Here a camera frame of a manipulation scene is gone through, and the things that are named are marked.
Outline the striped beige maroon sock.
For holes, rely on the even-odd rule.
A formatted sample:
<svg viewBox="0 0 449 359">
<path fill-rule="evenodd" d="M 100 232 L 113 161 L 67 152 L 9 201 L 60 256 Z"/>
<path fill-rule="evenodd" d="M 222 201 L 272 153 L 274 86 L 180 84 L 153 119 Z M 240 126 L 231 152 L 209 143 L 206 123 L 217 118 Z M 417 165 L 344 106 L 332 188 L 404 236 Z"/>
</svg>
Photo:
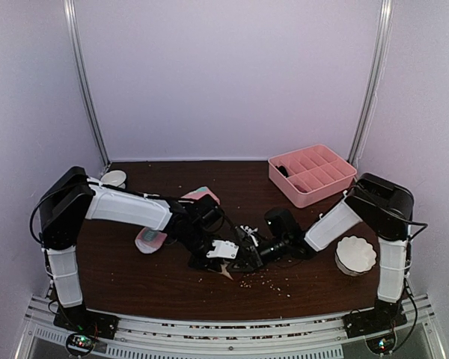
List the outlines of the striped beige maroon sock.
<svg viewBox="0 0 449 359">
<path fill-rule="evenodd" d="M 227 264 L 223 263 L 220 265 L 220 268 L 218 270 L 218 273 L 224 277 L 226 277 L 229 280 L 233 280 L 233 277 L 231 273 L 227 270 Z"/>
</svg>

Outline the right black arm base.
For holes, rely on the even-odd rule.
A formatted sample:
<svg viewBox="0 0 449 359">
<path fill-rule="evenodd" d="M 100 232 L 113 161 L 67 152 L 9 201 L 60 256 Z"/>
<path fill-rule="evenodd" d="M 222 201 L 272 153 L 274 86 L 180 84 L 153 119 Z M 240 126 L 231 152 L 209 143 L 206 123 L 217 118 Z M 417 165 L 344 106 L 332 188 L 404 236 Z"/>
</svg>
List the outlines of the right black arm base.
<svg viewBox="0 0 449 359">
<path fill-rule="evenodd" d="M 348 338 L 368 336 L 382 331 L 392 331 L 408 320 L 406 314 L 401 312 L 396 316 L 378 311 L 376 308 L 364 311 L 352 311 L 342 318 L 343 326 Z"/>
</svg>

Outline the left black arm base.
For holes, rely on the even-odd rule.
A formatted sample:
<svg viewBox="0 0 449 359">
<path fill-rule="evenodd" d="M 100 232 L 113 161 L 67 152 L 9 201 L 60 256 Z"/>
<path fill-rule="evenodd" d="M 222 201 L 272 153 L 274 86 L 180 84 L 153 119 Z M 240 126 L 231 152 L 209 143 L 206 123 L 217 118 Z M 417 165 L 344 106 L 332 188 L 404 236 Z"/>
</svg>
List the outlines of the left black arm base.
<svg viewBox="0 0 449 359">
<path fill-rule="evenodd" d="M 62 313 L 56 314 L 53 320 L 56 327 L 108 340 L 114 339 L 118 323 L 117 316 L 94 311 L 88 311 L 79 324 L 73 324 Z"/>
</svg>

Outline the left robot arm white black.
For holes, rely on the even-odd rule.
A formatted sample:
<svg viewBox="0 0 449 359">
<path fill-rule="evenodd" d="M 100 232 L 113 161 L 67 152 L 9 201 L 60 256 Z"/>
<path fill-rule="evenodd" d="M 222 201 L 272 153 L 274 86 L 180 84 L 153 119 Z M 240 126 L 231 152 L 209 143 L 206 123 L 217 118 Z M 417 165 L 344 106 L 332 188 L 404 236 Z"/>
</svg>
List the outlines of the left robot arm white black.
<svg viewBox="0 0 449 359">
<path fill-rule="evenodd" d="M 219 202 L 209 193 L 170 197 L 118 188 L 89 177 L 85 169 L 71 167 L 34 207 L 29 224 L 31 237 L 44 251 L 64 321 L 77 332 L 87 331 L 93 317 L 85 310 L 76 259 L 77 240 L 86 220 L 113 221 L 146 227 L 181 242 L 192 256 L 219 267 L 235 260 L 239 238 L 218 239 L 210 229 L 228 222 Z"/>
</svg>

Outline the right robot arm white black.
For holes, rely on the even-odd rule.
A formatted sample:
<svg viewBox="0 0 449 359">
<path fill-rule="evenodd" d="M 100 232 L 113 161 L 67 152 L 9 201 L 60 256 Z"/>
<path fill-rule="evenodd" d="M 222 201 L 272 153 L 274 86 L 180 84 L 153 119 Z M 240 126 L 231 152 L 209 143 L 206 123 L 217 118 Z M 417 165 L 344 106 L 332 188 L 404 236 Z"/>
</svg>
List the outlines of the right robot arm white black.
<svg viewBox="0 0 449 359">
<path fill-rule="evenodd" d="M 414 206 L 410 190 L 365 173 L 306 229 L 283 207 L 274 207 L 264 215 L 272 236 L 269 240 L 259 242 L 256 232 L 239 228 L 242 244 L 229 269 L 253 272 L 285 255 L 309 260 L 363 225 L 373 232 L 379 245 L 378 307 L 370 311 L 368 322 L 373 329 L 384 330 L 397 318 L 396 306 L 412 265 L 412 243 L 428 228 L 426 222 L 415 220 Z"/>
</svg>

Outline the pink patterned sock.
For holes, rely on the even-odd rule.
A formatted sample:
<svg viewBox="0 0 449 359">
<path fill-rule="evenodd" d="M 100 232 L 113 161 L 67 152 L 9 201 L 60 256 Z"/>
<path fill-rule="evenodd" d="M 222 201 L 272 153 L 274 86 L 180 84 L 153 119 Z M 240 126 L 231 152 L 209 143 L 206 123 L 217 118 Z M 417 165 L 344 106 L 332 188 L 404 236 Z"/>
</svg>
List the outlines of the pink patterned sock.
<svg viewBox="0 0 449 359">
<path fill-rule="evenodd" d="M 219 198 L 207 186 L 201 186 L 183 195 L 183 198 L 199 200 L 206 194 L 209 194 L 217 204 L 221 203 Z M 163 246 L 166 239 L 167 235 L 165 233 L 144 227 L 135 237 L 135 246 L 143 254 L 153 254 Z"/>
</svg>

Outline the pink divided organizer tray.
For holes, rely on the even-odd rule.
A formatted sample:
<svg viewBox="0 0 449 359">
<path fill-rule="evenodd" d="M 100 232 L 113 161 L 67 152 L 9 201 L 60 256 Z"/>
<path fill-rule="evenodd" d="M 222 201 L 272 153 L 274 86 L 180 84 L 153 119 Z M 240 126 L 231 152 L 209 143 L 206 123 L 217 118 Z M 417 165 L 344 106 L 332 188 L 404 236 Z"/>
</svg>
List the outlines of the pink divided organizer tray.
<svg viewBox="0 0 449 359">
<path fill-rule="evenodd" d="M 277 169 L 283 165 L 289 177 Z M 357 170 L 323 144 L 268 159 L 269 179 L 297 208 L 302 209 L 349 188 Z"/>
</svg>

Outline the white scalloped bowl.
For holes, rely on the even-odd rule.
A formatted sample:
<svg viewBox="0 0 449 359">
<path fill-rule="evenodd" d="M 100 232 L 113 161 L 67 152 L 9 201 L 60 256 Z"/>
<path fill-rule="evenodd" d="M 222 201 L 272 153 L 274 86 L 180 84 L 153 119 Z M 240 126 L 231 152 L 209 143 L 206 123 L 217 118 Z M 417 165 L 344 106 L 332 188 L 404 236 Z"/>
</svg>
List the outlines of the white scalloped bowl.
<svg viewBox="0 0 449 359">
<path fill-rule="evenodd" d="M 376 265 L 377 253 L 364 238 L 342 238 L 336 247 L 335 263 L 340 271 L 350 277 L 368 273 Z"/>
</svg>

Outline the white dark small bowl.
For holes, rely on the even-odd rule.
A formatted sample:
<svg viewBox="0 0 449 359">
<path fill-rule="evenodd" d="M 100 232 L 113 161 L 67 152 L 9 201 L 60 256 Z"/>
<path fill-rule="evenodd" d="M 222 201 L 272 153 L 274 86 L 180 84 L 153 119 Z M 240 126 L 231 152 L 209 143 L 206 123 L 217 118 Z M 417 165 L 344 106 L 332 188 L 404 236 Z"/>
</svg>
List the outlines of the white dark small bowl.
<svg viewBox="0 0 449 359">
<path fill-rule="evenodd" d="M 104 185 L 111 185 L 117 188 L 126 188 L 127 180 L 128 177 L 122 170 L 109 171 L 100 178 L 100 182 Z"/>
</svg>

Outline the right circuit board with leds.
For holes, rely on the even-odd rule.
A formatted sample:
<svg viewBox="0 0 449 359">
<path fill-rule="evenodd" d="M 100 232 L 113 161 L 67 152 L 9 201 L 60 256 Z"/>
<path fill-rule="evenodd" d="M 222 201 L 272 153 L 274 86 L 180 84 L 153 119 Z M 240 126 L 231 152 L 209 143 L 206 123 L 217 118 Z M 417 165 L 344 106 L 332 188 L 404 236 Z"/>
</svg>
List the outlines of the right circuit board with leds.
<svg viewBox="0 0 449 359">
<path fill-rule="evenodd" d="M 396 334 L 387 333 L 366 339 L 367 348 L 376 355 L 386 355 L 394 350 L 397 343 Z"/>
</svg>

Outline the circuit board with leds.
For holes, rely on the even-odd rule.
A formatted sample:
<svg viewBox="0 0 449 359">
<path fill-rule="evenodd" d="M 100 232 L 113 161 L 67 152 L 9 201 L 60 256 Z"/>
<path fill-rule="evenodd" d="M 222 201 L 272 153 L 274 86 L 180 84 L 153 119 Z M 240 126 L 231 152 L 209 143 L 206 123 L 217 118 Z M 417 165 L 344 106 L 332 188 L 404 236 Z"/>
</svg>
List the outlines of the circuit board with leds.
<svg viewBox="0 0 449 359">
<path fill-rule="evenodd" d="M 387 333 L 366 339 L 367 348 L 376 355 L 386 355 L 394 350 L 397 343 L 396 334 Z"/>
<path fill-rule="evenodd" d="M 76 357 L 89 355 L 95 348 L 97 340 L 85 334 L 71 333 L 65 341 L 65 349 Z"/>
</svg>

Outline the left circuit board with leds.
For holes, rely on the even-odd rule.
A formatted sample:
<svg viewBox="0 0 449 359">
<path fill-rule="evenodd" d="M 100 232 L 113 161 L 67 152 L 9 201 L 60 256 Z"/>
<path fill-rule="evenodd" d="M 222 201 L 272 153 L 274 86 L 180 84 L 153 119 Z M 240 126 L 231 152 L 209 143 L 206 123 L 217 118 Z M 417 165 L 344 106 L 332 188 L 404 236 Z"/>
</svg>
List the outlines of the left circuit board with leds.
<svg viewBox="0 0 449 359">
<path fill-rule="evenodd" d="M 97 340 L 85 334 L 71 333 L 65 341 L 65 349 L 76 357 L 89 355 L 95 348 Z"/>
</svg>

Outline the aluminium front rail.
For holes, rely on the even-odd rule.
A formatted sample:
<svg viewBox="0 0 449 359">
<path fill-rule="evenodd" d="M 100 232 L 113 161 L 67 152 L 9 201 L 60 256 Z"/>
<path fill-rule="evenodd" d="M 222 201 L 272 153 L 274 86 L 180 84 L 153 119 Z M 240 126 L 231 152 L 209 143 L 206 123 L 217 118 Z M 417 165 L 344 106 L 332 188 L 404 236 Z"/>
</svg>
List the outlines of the aluminium front rail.
<svg viewBox="0 0 449 359">
<path fill-rule="evenodd" d="M 70 331 L 53 325 L 47 298 L 32 296 L 12 358 L 73 358 Z M 370 336 L 349 338 L 342 316 L 204 322 L 118 315 L 113 339 L 100 339 L 84 358 L 448 358 L 426 295 L 415 299 L 418 320 L 406 343 L 380 357 Z"/>
</svg>

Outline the right aluminium frame post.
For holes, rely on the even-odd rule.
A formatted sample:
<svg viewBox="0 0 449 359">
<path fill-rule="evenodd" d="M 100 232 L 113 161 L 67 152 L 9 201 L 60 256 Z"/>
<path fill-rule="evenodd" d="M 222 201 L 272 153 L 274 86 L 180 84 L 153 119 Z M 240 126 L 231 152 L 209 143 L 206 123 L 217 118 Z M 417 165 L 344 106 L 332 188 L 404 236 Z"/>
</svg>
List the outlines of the right aluminium frame post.
<svg viewBox="0 0 449 359">
<path fill-rule="evenodd" d="M 356 168 L 358 167 L 359 159 L 362 157 L 364 152 L 364 147 L 373 119 L 373 113 L 375 111 L 375 105 L 377 103 L 377 90 L 379 82 L 385 69 L 393 9 L 394 2 L 392 0 L 381 1 L 370 73 L 358 118 L 358 124 L 348 157 L 348 162 Z"/>
</svg>

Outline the aluminium frame post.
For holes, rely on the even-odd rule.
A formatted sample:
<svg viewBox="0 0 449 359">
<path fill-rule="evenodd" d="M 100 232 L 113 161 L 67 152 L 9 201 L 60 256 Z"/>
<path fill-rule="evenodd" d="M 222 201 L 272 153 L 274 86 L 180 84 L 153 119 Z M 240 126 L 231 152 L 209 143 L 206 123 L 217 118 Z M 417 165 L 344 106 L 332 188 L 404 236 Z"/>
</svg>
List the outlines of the aluminium frame post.
<svg viewBox="0 0 449 359">
<path fill-rule="evenodd" d="M 358 118 L 358 124 L 348 157 L 348 162 L 356 168 L 358 167 L 359 159 L 362 157 L 364 152 L 364 147 L 373 119 L 373 113 L 375 111 L 375 105 L 377 103 L 377 90 L 379 82 L 385 69 L 393 9 L 394 2 L 392 0 L 381 1 L 370 73 Z"/>
<path fill-rule="evenodd" d="M 75 59 L 76 71 L 79 81 L 79 90 L 82 96 L 82 101 L 85 106 L 85 113 L 91 128 L 91 134 L 97 146 L 100 160 L 103 166 L 111 164 L 109 155 L 106 150 L 103 134 L 97 119 L 97 113 L 94 106 L 94 101 L 91 94 L 91 88 L 88 81 L 88 76 L 85 67 L 85 59 L 83 56 L 82 45 L 79 34 L 79 25 L 76 16 L 76 4 L 73 0 L 64 0 L 64 14 L 67 22 L 67 27 L 70 35 L 70 42 Z"/>
</svg>

